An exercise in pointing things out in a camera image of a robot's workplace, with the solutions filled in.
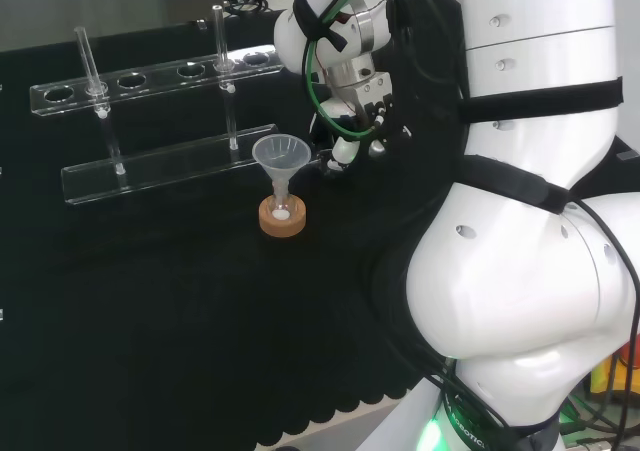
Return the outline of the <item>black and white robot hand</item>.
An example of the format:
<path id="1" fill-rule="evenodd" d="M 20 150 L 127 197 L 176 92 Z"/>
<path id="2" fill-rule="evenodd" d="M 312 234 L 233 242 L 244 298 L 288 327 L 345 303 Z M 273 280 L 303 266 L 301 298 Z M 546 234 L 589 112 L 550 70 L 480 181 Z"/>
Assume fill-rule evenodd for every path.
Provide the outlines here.
<path id="1" fill-rule="evenodd" d="M 343 173 L 362 156 L 379 158 L 413 137 L 400 121 L 387 72 L 334 67 L 313 77 L 312 84 L 319 107 L 309 134 L 324 173 Z"/>

